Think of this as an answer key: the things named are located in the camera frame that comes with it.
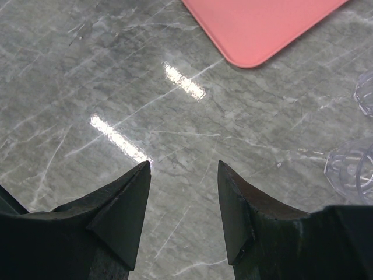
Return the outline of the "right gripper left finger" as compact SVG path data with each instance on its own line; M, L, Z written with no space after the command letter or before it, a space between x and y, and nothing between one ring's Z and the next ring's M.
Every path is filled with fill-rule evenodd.
M144 161L49 212L1 190L2 279L127 279L134 270L151 181Z

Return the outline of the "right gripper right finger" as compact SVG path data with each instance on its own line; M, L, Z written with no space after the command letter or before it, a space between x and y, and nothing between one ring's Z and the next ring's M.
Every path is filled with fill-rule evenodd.
M236 279L371 279L372 207L307 213L218 164L227 261Z

